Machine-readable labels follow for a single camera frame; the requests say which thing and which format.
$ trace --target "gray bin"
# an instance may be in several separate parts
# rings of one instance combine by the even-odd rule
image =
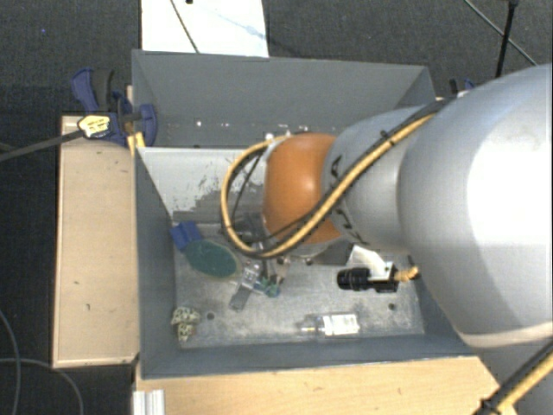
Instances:
[[[252,294],[237,314],[226,307],[234,286],[191,270],[168,232],[186,217],[225,243],[217,232],[219,186],[240,149],[268,132],[338,134],[363,118],[429,103],[426,68],[135,51],[133,89],[135,104],[153,103],[160,123],[156,147],[136,158],[145,379],[470,354],[422,281],[401,284],[397,294],[347,292],[335,285],[337,265],[292,265],[280,297]],[[245,203],[257,205],[262,179],[254,177]],[[180,305],[202,314],[186,345],[169,324]],[[307,314],[341,311],[358,313],[359,337],[306,339],[295,326]]]

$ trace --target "small green object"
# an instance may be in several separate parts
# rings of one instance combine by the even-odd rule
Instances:
[[[239,262],[232,251],[208,239],[189,243],[184,254],[193,269],[211,277],[229,277],[238,269]]]

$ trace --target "white paper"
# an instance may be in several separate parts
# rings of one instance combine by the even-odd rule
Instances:
[[[261,0],[173,0],[203,54],[268,57]],[[193,52],[170,0],[142,0],[142,48]]]

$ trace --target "dark gray carpet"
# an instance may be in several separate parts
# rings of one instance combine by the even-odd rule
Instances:
[[[492,78],[500,37],[461,0],[263,0],[270,54],[423,64],[436,91],[451,77]],[[506,0],[473,0],[501,28]],[[512,38],[538,63],[551,61],[553,0],[521,0]],[[58,133],[83,66],[130,82],[140,43],[140,0],[0,0],[0,143],[22,146]],[[508,49],[505,72],[529,66]],[[49,361],[53,309],[56,151],[0,163],[0,309],[22,355]],[[0,357],[11,356],[0,329]],[[70,388],[25,367],[19,413],[77,413]],[[0,365],[0,412],[10,413],[13,367]],[[72,371],[87,414],[128,413],[129,367]]]

